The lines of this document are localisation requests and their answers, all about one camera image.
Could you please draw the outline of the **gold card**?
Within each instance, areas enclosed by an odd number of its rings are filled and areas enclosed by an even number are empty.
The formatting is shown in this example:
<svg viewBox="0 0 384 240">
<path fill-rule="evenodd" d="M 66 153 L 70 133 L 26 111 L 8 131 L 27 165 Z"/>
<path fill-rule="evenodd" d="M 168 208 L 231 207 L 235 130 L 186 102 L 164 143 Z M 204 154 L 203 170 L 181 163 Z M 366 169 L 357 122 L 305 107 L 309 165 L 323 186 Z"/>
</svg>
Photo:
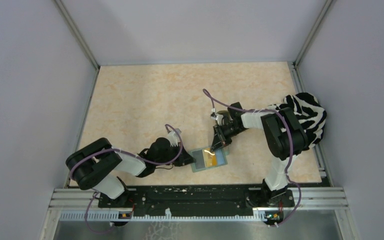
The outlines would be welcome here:
<svg viewBox="0 0 384 240">
<path fill-rule="evenodd" d="M 203 157 L 204 157 L 204 163 L 206 168 L 215 167 L 218 164 L 215 153 L 205 151 L 203 153 Z"/>
</svg>

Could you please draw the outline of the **thin card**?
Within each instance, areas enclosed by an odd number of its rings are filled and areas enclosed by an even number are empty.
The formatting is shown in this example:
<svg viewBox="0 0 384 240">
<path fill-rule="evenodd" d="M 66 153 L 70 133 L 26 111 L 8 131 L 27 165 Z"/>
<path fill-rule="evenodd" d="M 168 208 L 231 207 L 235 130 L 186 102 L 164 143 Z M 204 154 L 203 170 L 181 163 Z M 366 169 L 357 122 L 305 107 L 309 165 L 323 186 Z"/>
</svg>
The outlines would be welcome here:
<svg viewBox="0 0 384 240">
<path fill-rule="evenodd" d="M 195 159 L 195 165 L 198 168 L 200 166 L 201 168 L 205 167 L 205 148 L 196 149 L 191 152 L 191 155 Z"/>
</svg>

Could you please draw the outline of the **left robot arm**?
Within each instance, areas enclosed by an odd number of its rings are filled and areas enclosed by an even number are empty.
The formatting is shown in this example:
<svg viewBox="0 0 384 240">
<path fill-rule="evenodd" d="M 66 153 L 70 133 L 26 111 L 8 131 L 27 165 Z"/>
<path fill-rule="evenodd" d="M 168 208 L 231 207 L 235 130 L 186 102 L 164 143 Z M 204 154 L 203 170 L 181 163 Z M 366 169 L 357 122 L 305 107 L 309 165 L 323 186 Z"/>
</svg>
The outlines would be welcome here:
<svg viewBox="0 0 384 240">
<path fill-rule="evenodd" d="M 110 198 L 118 207 L 129 203 L 125 183 L 111 173 L 128 173 L 137 178 L 153 174 L 158 166 L 183 167 L 195 162 L 176 137 L 159 137 L 139 154 L 115 149 L 107 138 L 100 138 L 71 154 L 65 161 L 69 177 L 81 190 L 94 190 Z"/>
</svg>

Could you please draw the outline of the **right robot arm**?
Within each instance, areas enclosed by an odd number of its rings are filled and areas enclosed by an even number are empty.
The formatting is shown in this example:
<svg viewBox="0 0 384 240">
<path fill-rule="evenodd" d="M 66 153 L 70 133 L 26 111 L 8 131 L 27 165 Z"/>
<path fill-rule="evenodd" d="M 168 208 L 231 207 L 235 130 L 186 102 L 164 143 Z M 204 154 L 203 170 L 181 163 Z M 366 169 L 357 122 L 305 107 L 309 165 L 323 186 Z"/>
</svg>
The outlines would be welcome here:
<svg viewBox="0 0 384 240">
<path fill-rule="evenodd" d="M 263 130 L 273 160 L 269 174 L 262 181 L 260 199 L 267 206 L 275 206 L 287 191 L 286 169 L 294 156 L 308 146 L 308 137 L 294 110 L 283 107 L 273 111 L 248 111 L 235 102 L 226 111 L 213 111 L 211 118 L 216 121 L 211 152 L 229 146 L 233 137 L 248 129 Z"/>
</svg>

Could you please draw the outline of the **green card holder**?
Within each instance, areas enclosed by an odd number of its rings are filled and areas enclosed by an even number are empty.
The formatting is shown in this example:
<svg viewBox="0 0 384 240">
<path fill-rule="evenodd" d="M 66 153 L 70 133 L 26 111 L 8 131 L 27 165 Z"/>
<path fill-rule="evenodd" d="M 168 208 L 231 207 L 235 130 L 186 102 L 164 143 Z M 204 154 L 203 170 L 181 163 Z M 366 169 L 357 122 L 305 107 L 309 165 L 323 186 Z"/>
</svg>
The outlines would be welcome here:
<svg viewBox="0 0 384 240">
<path fill-rule="evenodd" d="M 228 164 L 226 151 L 224 149 L 211 151 L 210 147 L 204 147 L 191 150 L 188 153 L 194 158 L 194 162 L 191 164 L 193 173 L 222 167 Z"/>
</svg>

